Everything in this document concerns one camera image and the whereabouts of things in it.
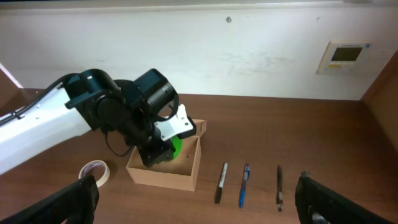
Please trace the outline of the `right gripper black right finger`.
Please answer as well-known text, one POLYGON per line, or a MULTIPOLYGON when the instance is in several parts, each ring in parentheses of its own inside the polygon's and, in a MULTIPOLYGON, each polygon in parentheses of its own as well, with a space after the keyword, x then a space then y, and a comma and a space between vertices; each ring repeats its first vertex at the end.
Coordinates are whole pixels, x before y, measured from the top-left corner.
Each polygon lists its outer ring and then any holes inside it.
POLYGON ((301 223, 389 224, 390 221, 352 202, 302 172, 295 190, 301 223))

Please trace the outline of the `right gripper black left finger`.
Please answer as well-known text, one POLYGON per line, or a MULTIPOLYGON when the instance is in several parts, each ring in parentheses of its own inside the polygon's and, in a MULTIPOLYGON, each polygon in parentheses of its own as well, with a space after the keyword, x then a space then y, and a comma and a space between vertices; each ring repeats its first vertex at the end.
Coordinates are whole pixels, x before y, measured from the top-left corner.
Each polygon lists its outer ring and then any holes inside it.
POLYGON ((99 197, 94 176, 85 176, 1 223, 92 224, 99 197))

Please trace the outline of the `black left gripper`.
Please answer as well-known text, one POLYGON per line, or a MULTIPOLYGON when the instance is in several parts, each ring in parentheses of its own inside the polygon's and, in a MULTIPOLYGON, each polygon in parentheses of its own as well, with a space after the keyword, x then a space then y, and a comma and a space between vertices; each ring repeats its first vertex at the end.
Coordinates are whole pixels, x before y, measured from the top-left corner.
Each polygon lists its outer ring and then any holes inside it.
MULTIPOLYGON (((104 98, 99 101, 97 114, 104 123, 104 133, 118 131, 128 146, 135 146, 146 167, 174 159, 175 147, 164 142, 155 126, 176 115, 179 96, 168 79, 158 70, 150 69, 134 81, 115 80, 121 89, 122 99, 104 98)), ((193 136, 197 127, 191 117, 193 129, 177 136, 180 139, 193 136)))

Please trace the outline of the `green tape roll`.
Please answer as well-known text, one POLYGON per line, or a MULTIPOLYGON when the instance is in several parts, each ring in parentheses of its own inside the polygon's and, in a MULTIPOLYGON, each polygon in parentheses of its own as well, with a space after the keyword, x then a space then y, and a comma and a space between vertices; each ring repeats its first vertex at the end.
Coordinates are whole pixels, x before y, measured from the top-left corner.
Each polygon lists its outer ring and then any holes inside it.
POLYGON ((172 144, 175 148, 174 159, 176 159, 182 151, 183 141, 178 136, 174 136, 172 138, 172 144))

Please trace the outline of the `cream masking tape roll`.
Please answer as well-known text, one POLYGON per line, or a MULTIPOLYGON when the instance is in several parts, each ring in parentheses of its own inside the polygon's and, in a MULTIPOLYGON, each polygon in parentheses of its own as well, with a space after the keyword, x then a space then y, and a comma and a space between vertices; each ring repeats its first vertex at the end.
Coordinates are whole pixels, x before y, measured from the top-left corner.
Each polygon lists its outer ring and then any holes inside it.
POLYGON ((105 161, 93 160, 93 161, 90 161, 89 163, 85 164, 80 169, 78 178, 81 179, 81 178, 87 176, 88 172, 96 167, 104 168, 103 175, 96 181, 97 187, 101 187, 102 185, 104 185, 107 182, 107 180, 109 179, 109 176, 110 176, 110 169, 109 169, 107 163, 105 163, 105 161))

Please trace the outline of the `brown cardboard box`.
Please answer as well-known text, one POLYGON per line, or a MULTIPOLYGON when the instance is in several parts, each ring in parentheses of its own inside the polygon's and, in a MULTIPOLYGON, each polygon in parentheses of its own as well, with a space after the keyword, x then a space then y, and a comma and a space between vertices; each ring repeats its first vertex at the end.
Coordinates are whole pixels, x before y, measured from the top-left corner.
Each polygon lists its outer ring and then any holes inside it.
POLYGON ((146 167, 135 149, 126 169, 136 184, 194 191, 201 160, 200 138, 206 131, 206 121, 194 119, 197 133, 182 141, 182 151, 170 162, 146 167))

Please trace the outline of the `black and white sharpie marker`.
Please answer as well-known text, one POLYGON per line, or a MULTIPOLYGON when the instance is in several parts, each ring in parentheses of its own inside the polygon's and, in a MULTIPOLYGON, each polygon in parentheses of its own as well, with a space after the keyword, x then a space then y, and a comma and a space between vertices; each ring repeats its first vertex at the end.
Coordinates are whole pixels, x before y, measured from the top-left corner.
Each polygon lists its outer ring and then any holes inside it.
POLYGON ((226 177, 227 170, 228 170, 228 163, 225 162, 221 170, 220 181, 218 182, 217 190, 215 193, 215 204, 219 204, 221 202, 221 196, 223 193, 224 180, 226 177))

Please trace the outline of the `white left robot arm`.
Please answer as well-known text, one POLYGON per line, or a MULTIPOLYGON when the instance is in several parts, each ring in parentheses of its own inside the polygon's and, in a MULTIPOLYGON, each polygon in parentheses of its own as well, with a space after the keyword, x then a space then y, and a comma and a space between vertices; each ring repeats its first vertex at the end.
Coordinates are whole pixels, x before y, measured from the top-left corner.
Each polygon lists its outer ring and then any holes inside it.
POLYGON ((118 132, 150 167, 173 160, 174 138, 193 136, 197 127, 175 88, 156 69, 133 81, 115 80, 100 69, 71 73, 1 118, 1 172, 95 130, 118 132))

